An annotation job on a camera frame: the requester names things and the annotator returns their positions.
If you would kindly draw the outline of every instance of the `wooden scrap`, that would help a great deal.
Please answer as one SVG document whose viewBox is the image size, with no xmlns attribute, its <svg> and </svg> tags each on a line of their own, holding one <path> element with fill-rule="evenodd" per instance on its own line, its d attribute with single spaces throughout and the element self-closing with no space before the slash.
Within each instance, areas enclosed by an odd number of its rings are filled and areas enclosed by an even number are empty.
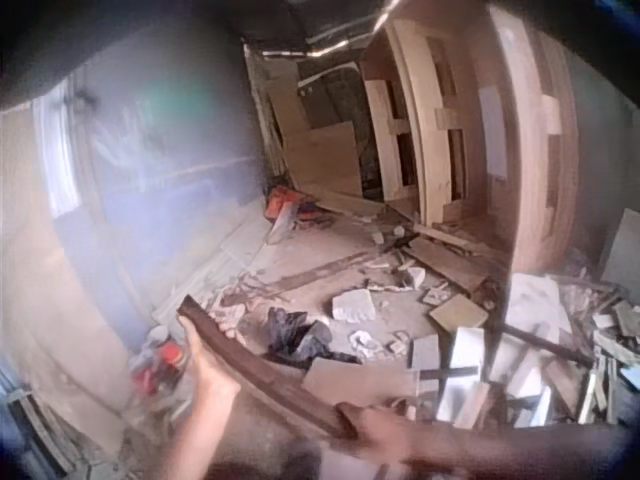
<svg viewBox="0 0 640 480">
<path fill-rule="evenodd" d="M 333 192 L 318 185 L 304 187 L 304 192 L 316 198 L 316 205 L 331 212 L 357 217 L 375 217 L 382 213 L 385 205 L 355 195 Z"/>
<path fill-rule="evenodd" d="M 484 354 L 484 330 L 460 327 L 456 332 L 449 367 L 478 366 L 484 360 Z M 448 379 L 442 392 L 436 419 L 441 422 L 453 422 L 460 413 L 460 409 L 474 383 L 478 380 L 478 375 Z"/>
<path fill-rule="evenodd" d="M 203 342 L 229 367 L 230 373 L 249 393 L 268 401 L 272 408 L 305 420 L 309 426 L 330 436 L 353 436 L 351 427 L 339 412 L 274 370 L 238 342 L 226 338 L 191 296 L 184 299 L 178 313 L 193 323 Z"/>
<path fill-rule="evenodd" d="M 582 381 L 566 360 L 554 358 L 542 371 L 543 378 L 554 390 L 567 415 L 577 417 Z"/>
<path fill-rule="evenodd" d="M 625 365 L 640 365 L 640 355 L 618 343 L 616 339 L 605 330 L 596 330 L 593 332 L 593 342 Z"/>
<path fill-rule="evenodd" d="M 615 358 L 607 359 L 607 377 L 609 377 L 609 388 L 607 396 L 607 423 L 610 425 L 618 424 L 618 416 L 616 415 L 615 392 L 616 383 L 618 383 L 618 362 Z"/>
<path fill-rule="evenodd" d="M 549 339 L 549 332 L 551 329 L 549 328 L 548 323 L 540 323 L 537 325 L 536 330 L 534 331 L 534 335 L 538 338 Z M 527 381 L 527 378 L 531 374 L 531 371 L 534 368 L 540 367 L 540 352 L 538 349 L 533 348 L 531 346 L 525 347 L 524 356 L 522 361 L 515 364 L 515 368 L 513 369 L 513 375 L 507 382 L 507 386 L 505 391 L 516 398 L 520 398 L 522 388 Z"/>
<path fill-rule="evenodd" d="M 640 335 L 640 313 L 635 312 L 633 307 L 623 300 L 613 307 L 620 324 L 620 333 L 625 337 L 637 337 Z"/>
<path fill-rule="evenodd" d="M 488 383 L 474 383 L 469 395 L 467 395 L 467 399 L 462 405 L 462 409 L 460 409 L 460 413 L 458 413 L 456 417 L 456 421 L 453 423 L 454 427 L 464 430 L 473 429 L 478 420 L 478 415 L 480 415 L 480 410 L 482 410 L 482 406 L 487 400 L 487 395 L 489 395 L 489 388 L 490 385 Z"/>
<path fill-rule="evenodd" d="M 316 358 L 302 387 L 329 405 L 386 405 L 415 395 L 416 373 L 389 366 L 355 365 Z"/>
<path fill-rule="evenodd" d="M 424 238 L 416 238 L 411 242 L 410 247 L 403 251 L 468 292 L 473 292 L 489 276 L 489 271 L 485 267 L 472 263 Z"/>
<path fill-rule="evenodd" d="M 440 345 L 438 335 L 417 338 L 411 348 L 411 369 L 428 370 L 440 368 Z M 419 393 L 433 392 L 440 388 L 438 380 L 421 380 Z"/>
<path fill-rule="evenodd" d="M 433 309 L 429 315 L 450 333 L 459 327 L 479 327 L 489 318 L 485 310 L 462 294 Z"/>
</svg>

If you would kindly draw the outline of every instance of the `dark wooden plank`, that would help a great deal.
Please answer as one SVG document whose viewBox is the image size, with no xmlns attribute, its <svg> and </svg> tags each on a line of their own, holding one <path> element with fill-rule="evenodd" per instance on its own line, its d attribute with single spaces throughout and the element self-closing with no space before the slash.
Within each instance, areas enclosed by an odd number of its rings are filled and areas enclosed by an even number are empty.
<svg viewBox="0 0 640 480">
<path fill-rule="evenodd" d="M 338 411 L 302 389 L 298 383 L 276 371 L 238 342 L 228 339 L 191 296 L 185 297 L 178 313 L 191 320 L 214 354 L 269 399 L 332 437 L 354 436 L 352 428 Z"/>
</svg>

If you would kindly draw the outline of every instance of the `wooden board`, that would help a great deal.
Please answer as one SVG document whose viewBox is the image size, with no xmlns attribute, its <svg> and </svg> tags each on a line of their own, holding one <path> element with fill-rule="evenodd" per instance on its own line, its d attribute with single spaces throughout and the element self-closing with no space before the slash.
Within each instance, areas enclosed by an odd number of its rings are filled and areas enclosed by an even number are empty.
<svg viewBox="0 0 640 480">
<path fill-rule="evenodd" d="M 202 341 L 235 373 L 235 378 L 250 385 L 249 392 L 261 392 L 274 402 L 274 406 L 306 420 L 330 436 L 352 436 L 351 427 L 332 406 L 277 372 L 235 340 L 228 339 L 193 298 L 187 296 L 178 313 L 194 324 Z"/>
<path fill-rule="evenodd" d="M 320 186 L 362 196 L 360 162 L 351 122 L 285 136 L 284 152 L 298 190 Z"/>
<path fill-rule="evenodd" d="M 267 93 L 282 136 L 305 132 L 311 127 L 298 96 L 298 79 L 292 75 L 270 80 Z"/>
<path fill-rule="evenodd" d="M 302 387 L 329 405 L 386 405 L 415 395 L 417 373 L 379 365 L 354 365 L 317 358 Z"/>
<path fill-rule="evenodd" d="M 303 190 L 316 199 L 316 205 L 332 212 L 359 217 L 375 217 L 385 206 L 382 203 L 366 200 L 362 197 L 332 192 L 317 185 L 310 185 Z"/>
<path fill-rule="evenodd" d="M 467 399 L 462 405 L 460 413 L 456 417 L 456 421 L 453 423 L 454 427 L 464 430 L 473 429 L 482 410 L 482 406 L 487 401 L 489 389 L 490 385 L 488 383 L 476 382 L 473 385 Z"/>
<path fill-rule="evenodd" d="M 441 273 L 468 292 L 473 292 L 489 276 L 489 271 L 423 238 L 411 242 L 403 251 Z"/>
<path fill-rule="evenodd" d="M 450 333 L 459 327 L 479 327 L 489 318 L 486 311 L 464 295 L 456 295 L 433 309 L 429 315 Z"/>
<path fill-rule="evenodd" d="M 400 149 L 396 134 L 391 131 L 393 112 L 391 98 L 384 80 L 367 80 L 364 82 L 369 99 L 371 121 L 376 136 L 382 191 L 385 201 L 396 200 L 402 190 L 402 171 Z"/>
</svg>

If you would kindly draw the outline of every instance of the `wooden frame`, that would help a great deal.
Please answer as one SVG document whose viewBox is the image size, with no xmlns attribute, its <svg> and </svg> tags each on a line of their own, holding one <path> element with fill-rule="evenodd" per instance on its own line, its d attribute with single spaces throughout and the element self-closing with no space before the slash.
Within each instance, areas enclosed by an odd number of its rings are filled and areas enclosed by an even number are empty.
<svg viewBox="0 0 640 480">
<path fill-rule="evenodd" d="M 556 97 L 543 92 L 540 65 L 522 20 L 490 6 L 511 78 L 518 120 L 520 199 L 512 271 L 540 272 L 562 258 L 569 243 L 577 195 L 577 122 L 562 47 L 545 35 L 541 61 Z M 558 199 L 548 205 L 550 137 L 559 136 Z"/>
</svg>

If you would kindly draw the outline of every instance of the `broken tile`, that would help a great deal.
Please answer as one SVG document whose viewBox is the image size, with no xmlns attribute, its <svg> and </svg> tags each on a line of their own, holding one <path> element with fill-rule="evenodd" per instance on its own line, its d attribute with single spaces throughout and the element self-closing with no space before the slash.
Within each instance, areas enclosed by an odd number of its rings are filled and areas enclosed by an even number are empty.
<svg viewBox="0 0 640 480">
<path fill-rule="evenodd" d="M 611 315 L 603 315 L 596 313 L 593 316 L 593 321 L 596 324 L 596 327 L 599 329 L 615 327 L 616 322 L 613 320 Z"/>
<path fill-rule="evenodd" d="M 427 272 L 424 268 L 421 267 L 409 267 L 407 271 L 404 273 L 403 284 L 407 287 L 411 287 L 414 290 L 420 288 L 422 282 L 427 276 Z"/>
<path fill-rule="evenodd" d="M 351 290 L 333 298 L 333 318 L 348 323 L 375 320 L 376 307 L 367 289 Z"/>
<path fill-rule="evenodd" d="M 458 327 L 479 327 L 489 318 L 487 312 L 461 294 L 432 310 L 429 315 L 448 332 L 455 332 Z"/>
</svg>

